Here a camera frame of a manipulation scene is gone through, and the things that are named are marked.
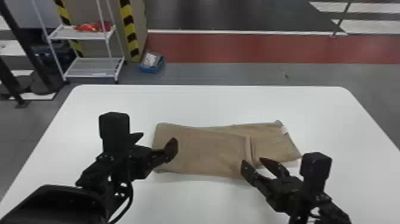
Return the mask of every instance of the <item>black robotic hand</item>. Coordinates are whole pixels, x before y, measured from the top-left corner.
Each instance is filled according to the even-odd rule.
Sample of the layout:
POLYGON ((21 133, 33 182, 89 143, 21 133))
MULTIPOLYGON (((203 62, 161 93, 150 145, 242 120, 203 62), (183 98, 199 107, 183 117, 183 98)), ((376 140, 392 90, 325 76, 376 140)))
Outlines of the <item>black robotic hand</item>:
POLYGON ((265 196, 276 212, 290 216, 289 224, 306 224, 309 218, 314 219, 315 224, 351 224, 349 216, 324 193, 332 163, 330 157, 322 153, 304 154, 300 168, 304 181, 290 176, 289 171, 274 160, 261 158, 260 162, 277 178, 260 175, 245 160, 241 174, 265 196), (311 213, 314 208, 319 208, 319 215, 311 213))
POLYGON ((103 152, 83 171, 76 187, 42 186, 1 219, 0 224, 115 223, 132 204, 132 181, 146 179, 153 168, 168 163, 178 153, 178 141, 174 138, 160 150, 137 145, 143 133, 130 134, 127 114, 103 114, 99 127, 103 152), (124 210, 110 221, 127 199, 124 210))

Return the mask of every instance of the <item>cable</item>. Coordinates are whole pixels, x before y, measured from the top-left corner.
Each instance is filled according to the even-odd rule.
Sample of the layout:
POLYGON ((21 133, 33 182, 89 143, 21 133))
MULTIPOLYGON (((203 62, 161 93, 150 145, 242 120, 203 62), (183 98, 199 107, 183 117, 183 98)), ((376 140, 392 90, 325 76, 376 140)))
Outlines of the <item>cable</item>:
POLYGON ((122 210, 121 213, 117 217, 115 217, 115 219, 108 222, 108 224, 115 224, 116 222, 118 222, 122 218, 122 216, 124 216, 126 211, 128 211, 128 209, 130 208, 130 206, 132 205, 132 202, 133 202, 133 187, 132 187, 132 182, 130 180, 129 161, 127 160, 125 163, 126 163, 126 170, 127 170, 126 173, 127 173, 127 184, 128 184, 128 194, 129 194, 128 204, 126 204, 124 210, 122 210))
POLYGON ((132 183, 131 182, 128 183, 128 187, 129 187, 129 201, 128 201, 128 204, 125 206, 124 210, 122 210, 121 213, 117 217, 115 217, 115 219, 110 221, 108 224, 115 224, 116 222, 118 222, 122 218, 122 216, 124 216, 126 211, 128 211, 130 206, 132 205, 132 202, 133 202, 133 188, 132 188, 132 183))

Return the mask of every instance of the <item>metal shelf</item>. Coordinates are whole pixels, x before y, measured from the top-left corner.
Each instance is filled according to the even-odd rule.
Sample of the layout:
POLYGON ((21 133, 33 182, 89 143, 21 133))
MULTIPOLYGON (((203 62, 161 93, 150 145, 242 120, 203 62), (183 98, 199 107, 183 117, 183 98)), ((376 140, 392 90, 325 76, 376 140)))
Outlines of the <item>metal shelf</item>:
POLYGON ((61 18, 59 19, 60 25, 48 35, 45 23, 39 12, 38 6, 36 5, 37 0, 31 0, 33 9, 39 19, 40 25, 42 26, 43 33, 46 36, 46 40, 49 43, 52 55, 57 64, 58 70, 62 76, 62 79, 66 82, 68 77, 104 77, 104 78, 114 78, 115 83, 118 83, 118 76, 120 74, 122 65, 125 62, 124 49, 122 47, 121 38, 115 26, 115 18, 110 6, 110 0, 103 0, 108 8, 108 13, 111 17, 111 24, 109 32, 105 31, 105 24, 103 18, 103 12, 100 6, 100 0, 96 0, 97 10, 99 12, 100 24, 102 26, 103 32, 81 32, 74 29, 74 26, 67 26, 63 24, 61 18), (113 57, 110 49, 110 38, 115 33, 118 44, 120 46, 120 51, 122 57, 113 57), (74 52, 76 55, 75 60, 71 63, 67 71, 64 72, 58 61, 57 54, 54 50, 52 40, 68 40, 70 46, 73 46, 73 40, 86 40, 86 41, 104 41, 105 47, 107 48, 108 57, 101 58, 82 58, 79 56, 75 48, 74 52))
POLYGON ((115 25, 111 26, 110 31, 105 32, 81 32, 73 26, 59 25, 50 35, 52 40, 108 40, 115 32, 115 25))
POLYGON ((121 58, 76 58, 64 77, 110 77, 118 80, 118 74, 124 64, 121 58))

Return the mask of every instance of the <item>khaki pants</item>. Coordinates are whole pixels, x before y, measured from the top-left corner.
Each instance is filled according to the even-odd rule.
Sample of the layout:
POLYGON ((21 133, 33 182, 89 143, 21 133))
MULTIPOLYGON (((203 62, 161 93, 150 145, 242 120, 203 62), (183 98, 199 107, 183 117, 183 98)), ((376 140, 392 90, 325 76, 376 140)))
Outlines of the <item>khaki pants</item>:
POLYGON ((157 125, 153 148, 162 148, 172 137, 179 143, 178 155, 155 170, 242 178, 242 160, 260 166, 259 158, 279 162, 301 157, 280 121, 217 127, 157 125))

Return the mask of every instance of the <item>white table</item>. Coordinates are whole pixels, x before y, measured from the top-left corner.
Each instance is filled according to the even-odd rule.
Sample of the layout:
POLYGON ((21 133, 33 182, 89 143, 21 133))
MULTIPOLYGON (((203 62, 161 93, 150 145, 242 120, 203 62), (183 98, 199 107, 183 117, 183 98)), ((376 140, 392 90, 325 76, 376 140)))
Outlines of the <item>white table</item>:
MULTIPOLYGON (((102 151, 98 116, 130 115, 131 131, 151 145, 155 125, 191 126, 281 120, 302 153, 333 158, 326 192, 353 223, 400 222, 400 152, 352 94, 339 87, 96 86, 75 88, 0 204, 0 217, 39 186, 73 185, 102 151)), ((290 168, 298 175, 298 164, 290 168)), ((151 174, 136 181, 120 224, 287 223, 245 182, 151 174)))

